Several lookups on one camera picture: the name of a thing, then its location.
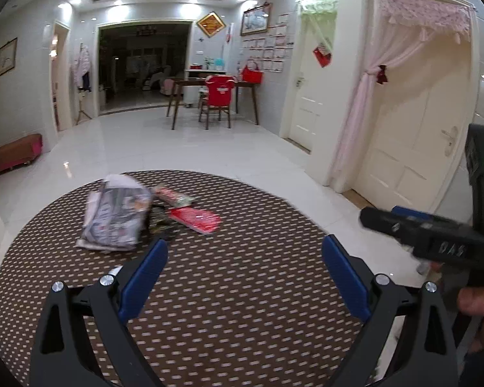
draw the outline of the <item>red sign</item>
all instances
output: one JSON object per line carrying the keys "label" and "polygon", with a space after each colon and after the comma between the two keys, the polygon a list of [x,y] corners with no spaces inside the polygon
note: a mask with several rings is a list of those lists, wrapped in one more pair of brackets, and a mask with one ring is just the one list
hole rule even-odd
{"label": "red sign", "polygon": [[326,50],[323,44],[318,45],[313,52],[322,68],[326,67],[332,60],[332,54]]}

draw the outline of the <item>brown tablecloth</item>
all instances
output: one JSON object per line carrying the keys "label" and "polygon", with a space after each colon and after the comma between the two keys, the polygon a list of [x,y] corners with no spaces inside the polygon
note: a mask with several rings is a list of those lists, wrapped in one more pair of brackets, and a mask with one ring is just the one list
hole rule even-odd
{"label": "brown tablecloth", "polygon": [[[188,171],[130,173],[166,183],[217,212],[213,236],[188,228],[140,317],[128,329],[166,386],[322,386],[360,330],[321,258],[324,232],[285,200],[238,181]],[[139,254],[74,247],[87,184],[20,232],[0,268],[0,355],[24,384],[49,287],[88,285]],[[86,320],[105,377],[118,378]]]}

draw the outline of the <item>framed painting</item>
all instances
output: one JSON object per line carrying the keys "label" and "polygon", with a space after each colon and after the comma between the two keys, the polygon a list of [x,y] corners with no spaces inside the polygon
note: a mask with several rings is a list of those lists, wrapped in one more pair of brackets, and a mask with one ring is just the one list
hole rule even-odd
{"label": "framed painting", "polygon": [[197,25],[208,37],[212,37],[226,27],[225,23],[219,16],[217,16],[216,12],[208,13],[201,20],[197,21]]}
{"label": "framed painting", "polygon": [[18,38],[15,37],[0,48],[0,76],[11,71],[16,65],[16,46]]}
{"label": "framed painting", "polygon": [[271,18],[271,4],[251,8],[242,15],[242,26],[240,28],[240,35],[250,35],[251,33],[262,33],[269,28],[269,20]]}

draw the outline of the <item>white door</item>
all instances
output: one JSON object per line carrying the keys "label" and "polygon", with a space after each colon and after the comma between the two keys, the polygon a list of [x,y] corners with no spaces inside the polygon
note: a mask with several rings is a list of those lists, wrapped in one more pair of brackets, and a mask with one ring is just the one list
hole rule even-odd
{"label": "white door", "polygon": [[323,86],[323,70],[313,50],[318,46],[319,40],[312,31],[310,24],[305,32],[305,47],[301,59],[300,74],[298,77],[298,91],[294,103],[292,125],[289,138],[307,148],[312,149],[313,136],[316,133],[316,123],[321,109],[326,108],[326,90]]}
{"label": "white door", "polygon": [[375,87],[376,125],[354,185],[375,206],[430,208],[467,132],[470,58],[470,43],[440,36]]}

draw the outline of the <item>curtain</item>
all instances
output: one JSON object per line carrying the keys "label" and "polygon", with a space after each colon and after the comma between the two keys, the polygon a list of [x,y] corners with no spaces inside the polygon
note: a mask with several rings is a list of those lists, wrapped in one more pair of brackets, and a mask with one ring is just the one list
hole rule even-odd
{"label": "curtain", "polygon": [[341,192],[355,174],[365,122],[370,117],[376,83],[388,82],[387,69],[401,66],[436,34],[470,40],[470,8],[435,0],[374,0],[373,34],[332,169],[332,187]]}
{"label": "curtain", "polygon": [[338,0],[301,1],[301,17],[307,19],[328,52],[332,52]]}

